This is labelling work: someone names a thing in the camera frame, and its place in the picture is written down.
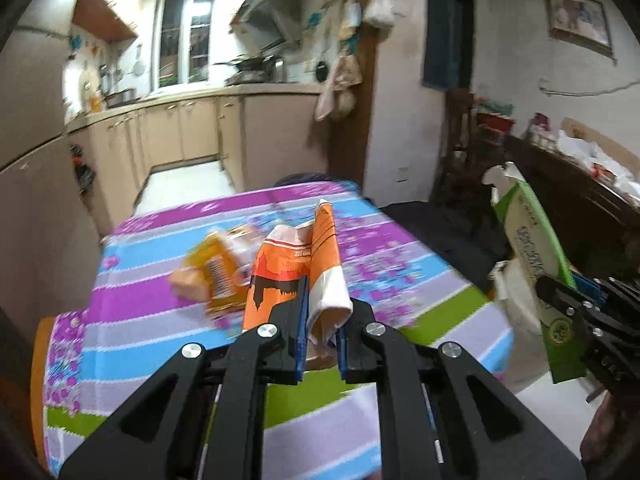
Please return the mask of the person's right hand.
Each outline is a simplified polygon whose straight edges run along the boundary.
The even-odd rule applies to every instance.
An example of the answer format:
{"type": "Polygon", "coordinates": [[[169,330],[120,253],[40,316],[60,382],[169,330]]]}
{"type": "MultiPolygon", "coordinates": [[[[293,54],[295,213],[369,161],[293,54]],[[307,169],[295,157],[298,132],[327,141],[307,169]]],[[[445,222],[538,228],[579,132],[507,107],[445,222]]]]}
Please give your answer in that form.
{"type": "Polygon", "coordinates": [[[638,396],[612,396],[608,392],[579,449],[588,479],[638,479],[638,396]]]}

